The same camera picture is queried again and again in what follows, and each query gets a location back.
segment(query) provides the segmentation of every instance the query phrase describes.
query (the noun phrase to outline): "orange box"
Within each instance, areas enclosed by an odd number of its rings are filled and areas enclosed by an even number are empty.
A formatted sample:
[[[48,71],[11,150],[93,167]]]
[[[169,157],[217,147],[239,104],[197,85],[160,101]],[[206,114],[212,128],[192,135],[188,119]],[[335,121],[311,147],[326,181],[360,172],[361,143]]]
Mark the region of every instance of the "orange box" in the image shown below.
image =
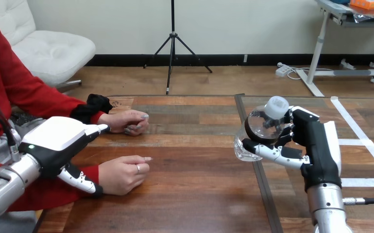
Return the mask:
[[[350,0],[350,5],[361,7],[367,10],[373,10],[374,0]]]

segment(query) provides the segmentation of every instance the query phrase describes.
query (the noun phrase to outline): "black baseboard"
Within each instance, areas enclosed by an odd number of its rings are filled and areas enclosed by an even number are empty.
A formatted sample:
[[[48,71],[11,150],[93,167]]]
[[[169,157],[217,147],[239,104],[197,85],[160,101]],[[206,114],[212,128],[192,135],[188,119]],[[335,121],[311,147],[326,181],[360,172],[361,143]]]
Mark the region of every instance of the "black baseboard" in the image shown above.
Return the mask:
[[[152,57],[148,54],[97,54],[86,66],[91,67],[142,67]],[[289,66],[309,65],[313,54],[249,54],[243,62],[243,54],[199,55],[207,66],[275,66],[281,62]],[[374,62],[374,54],[322,54],[319,65],[339,65],[345,58],[354,66],[369,65]],[[157,55],[149,66],[169,65],[169,55]],[[176,55],[174,66],[200,66],[192,55]]]

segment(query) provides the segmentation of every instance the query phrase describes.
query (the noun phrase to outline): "black wristband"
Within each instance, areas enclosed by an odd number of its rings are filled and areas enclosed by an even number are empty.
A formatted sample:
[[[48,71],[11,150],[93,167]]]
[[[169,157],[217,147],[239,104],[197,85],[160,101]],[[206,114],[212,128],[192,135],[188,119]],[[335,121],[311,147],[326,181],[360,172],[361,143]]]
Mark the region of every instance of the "black wristband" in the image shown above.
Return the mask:
[[[96,94],[90,94],[87,104],[79,104],[71,111],[70,118],[81,121],[84,124],[91,124],[91,117],[99,111],[107,113],[113,108],[110,99]]]

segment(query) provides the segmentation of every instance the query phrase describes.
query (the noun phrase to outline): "person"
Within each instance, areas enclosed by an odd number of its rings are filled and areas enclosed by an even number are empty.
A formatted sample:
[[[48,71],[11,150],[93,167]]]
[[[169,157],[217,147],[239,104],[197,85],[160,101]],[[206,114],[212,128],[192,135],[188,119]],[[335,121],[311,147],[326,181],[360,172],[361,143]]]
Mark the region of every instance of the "person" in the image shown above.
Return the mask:
[[[44,119],[63,116],[75,117],[87,124],[107,124],[111,127],[112,133],[137,136],[145,132],[149,125],[146,113],[129,110],[112,115],[103,111],[94,111],[94,106],[89,106],[88,102],[68,97],[59,93],[55,88],[45,85],[22,64],[0,31],[0,116],[5,120],[11,116],[11,104],[28,114]],[[16,127],[16,129],[18,131],[30,130],[32,126],[34,124],[30,124],[29,127]],[[3,135],[0,125],[0,145],[3,142],[6,142],[6,136]],[[2,147],[0,147],[0,166],[4,161],[8,161],[8,148],[4,153],[1,150]],[[149,160],[151,160],[150,157],[125,156],[98,166],[81,169],[87,177],[103,187],[103,193],[125,195],[144,181],[150,170],[147,163]],[[22,197],[9,208],[8,212],[49,209],[88,196],[89,194],[69,186],[60,179],[39,178],[25,190]],[[17,216],[3,218],[4,224],[0,223],[1,228],[7,223],[11,225],[10,222]],[[29,231],[20,231],[13,227],[2,230],[7,233]]]

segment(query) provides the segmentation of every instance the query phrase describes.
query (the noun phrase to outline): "white jar lid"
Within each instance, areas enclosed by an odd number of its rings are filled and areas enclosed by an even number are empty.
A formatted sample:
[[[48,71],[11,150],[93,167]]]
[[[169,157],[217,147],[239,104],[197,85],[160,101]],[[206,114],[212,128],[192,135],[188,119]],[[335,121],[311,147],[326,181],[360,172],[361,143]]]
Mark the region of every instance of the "white jar lid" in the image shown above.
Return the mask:
[[[273,96],[264,106],[266,115],[272,119],[280,119],[284,117],[286,112],[289,110],[289,102],[283,97]]]

